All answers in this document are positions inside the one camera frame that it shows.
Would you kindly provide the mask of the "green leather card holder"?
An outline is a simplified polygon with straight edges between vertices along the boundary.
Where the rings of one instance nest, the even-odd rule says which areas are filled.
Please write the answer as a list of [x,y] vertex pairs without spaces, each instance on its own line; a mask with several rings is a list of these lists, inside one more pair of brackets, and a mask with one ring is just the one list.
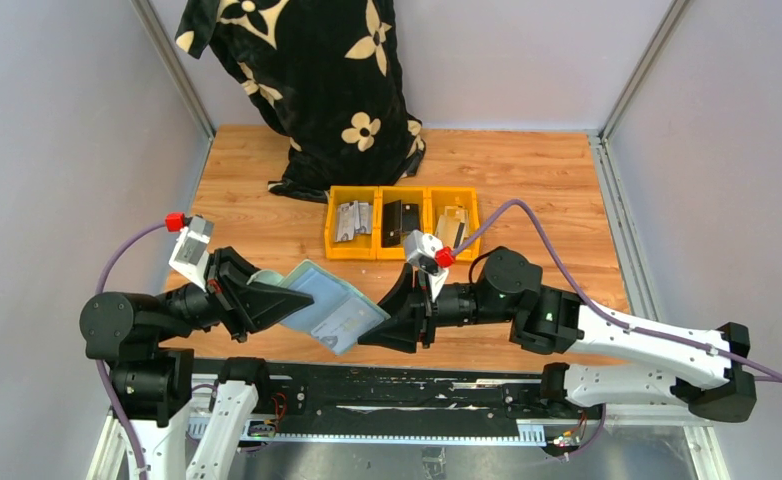
[[347,300],[359,299],[381,309],[353,285],[311,260],[302,261],[287,275],[265,269],[255,274],[253,279],[310,294],[313,297],[312,306],[293,313],[281,321],[283,326],[309,336],[315,326]]

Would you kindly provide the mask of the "black cards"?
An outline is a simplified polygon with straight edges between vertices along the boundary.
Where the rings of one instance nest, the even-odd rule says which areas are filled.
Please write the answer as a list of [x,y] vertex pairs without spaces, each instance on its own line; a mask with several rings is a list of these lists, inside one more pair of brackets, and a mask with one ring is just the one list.
[[420,206],[396,200],[383,205],[381,247],[400,246],[413,231],[421,229]]

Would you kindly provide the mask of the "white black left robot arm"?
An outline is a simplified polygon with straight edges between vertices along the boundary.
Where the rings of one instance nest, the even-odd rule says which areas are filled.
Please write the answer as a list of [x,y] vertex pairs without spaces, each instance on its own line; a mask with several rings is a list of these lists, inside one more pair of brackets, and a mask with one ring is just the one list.
[[85,354],[97,363],[132,455],[130,474],[140,479],[227,478],[249,415],[274,398],[265,360],[225,360],[206,430],[188,458],[195,355],[162,342],[217,325],[244,342],[314,303],[309,294],[255,280],[258,268],[231,247],[197,260],[199,284],[157,296],[98,292],[80,314]]

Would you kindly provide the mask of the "silver grey cards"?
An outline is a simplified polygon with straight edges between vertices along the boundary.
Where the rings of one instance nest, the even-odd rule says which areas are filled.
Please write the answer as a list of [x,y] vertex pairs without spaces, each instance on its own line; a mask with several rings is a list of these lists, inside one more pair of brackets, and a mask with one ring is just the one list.
[[350,201],[336,207],[334,241],[343,243],[362,236],[369,236],[373,230],[373,205],[368,202]]

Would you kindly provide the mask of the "black floral blanket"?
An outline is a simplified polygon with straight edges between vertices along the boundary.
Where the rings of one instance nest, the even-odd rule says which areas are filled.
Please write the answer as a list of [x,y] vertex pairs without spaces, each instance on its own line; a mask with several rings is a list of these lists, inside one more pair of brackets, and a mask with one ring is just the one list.
[[189,1],[175,43],[213,53],[289,140],[274,195],[324,203],[335,186],[392,186],[425,157],[390,1]]

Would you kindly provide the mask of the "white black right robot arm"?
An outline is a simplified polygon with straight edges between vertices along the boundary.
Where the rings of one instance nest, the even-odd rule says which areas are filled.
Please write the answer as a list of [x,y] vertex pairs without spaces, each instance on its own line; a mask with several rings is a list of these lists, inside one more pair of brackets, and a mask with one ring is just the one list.
[[757,393],[743,362],[748,329],[682,329],[618,312],[579,294],[546,286],[543,270],[520,253],[498,247],[478,258],[465,283],[435,291],[431,277],[410,265],[380,301],[389,319],[362,334],[361,345],[404,353],[428,348],[440,327],[507,323],[510,342],[540,354],[582,353],[621,359],[607,367],[546,365],[533,399],[563,417],[601,404],[675,405],[705,420],[742,423]]

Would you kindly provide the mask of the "gold beige cards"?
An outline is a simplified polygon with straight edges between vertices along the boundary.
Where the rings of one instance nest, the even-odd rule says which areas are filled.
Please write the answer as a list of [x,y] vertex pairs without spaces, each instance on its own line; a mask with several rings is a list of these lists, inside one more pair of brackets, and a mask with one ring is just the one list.
[[461,205],[445,206],[440,213],[435,236],[444,246],[458,248],[468,237],[469,211]]

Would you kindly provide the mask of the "right yellow plastic bin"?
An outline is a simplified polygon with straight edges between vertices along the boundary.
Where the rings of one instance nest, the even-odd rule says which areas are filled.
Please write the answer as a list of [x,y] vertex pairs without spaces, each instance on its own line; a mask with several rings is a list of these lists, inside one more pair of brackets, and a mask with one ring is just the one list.
[[428,187],[425,213],[427,231],[451,249],[480,227],[478,196],[472,187]]

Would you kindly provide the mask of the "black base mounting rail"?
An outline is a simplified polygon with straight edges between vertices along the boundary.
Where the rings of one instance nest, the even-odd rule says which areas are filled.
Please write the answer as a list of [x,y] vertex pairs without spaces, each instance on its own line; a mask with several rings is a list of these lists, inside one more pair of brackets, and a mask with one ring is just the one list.
[[534,427],[596,423],[599,407],[541,394],[535,373],[274,363],[245,440],[529,444]]

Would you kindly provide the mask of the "silver VIP credit card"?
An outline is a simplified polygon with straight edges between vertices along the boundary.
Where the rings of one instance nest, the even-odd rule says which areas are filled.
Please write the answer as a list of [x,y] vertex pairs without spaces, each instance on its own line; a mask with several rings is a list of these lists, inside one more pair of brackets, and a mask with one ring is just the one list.
[[334,309],[310,331],[310,336],[335,355],[342,355],[388,316],[374,305],[350,299]]

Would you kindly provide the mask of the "left yellow plastic bin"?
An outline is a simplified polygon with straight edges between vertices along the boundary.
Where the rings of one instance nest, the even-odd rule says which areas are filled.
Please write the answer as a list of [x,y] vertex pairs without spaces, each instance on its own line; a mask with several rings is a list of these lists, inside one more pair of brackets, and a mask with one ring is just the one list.
[[333,186],[328,196],[324,244],[330,260],[375,260],[379,247],[379,189]]

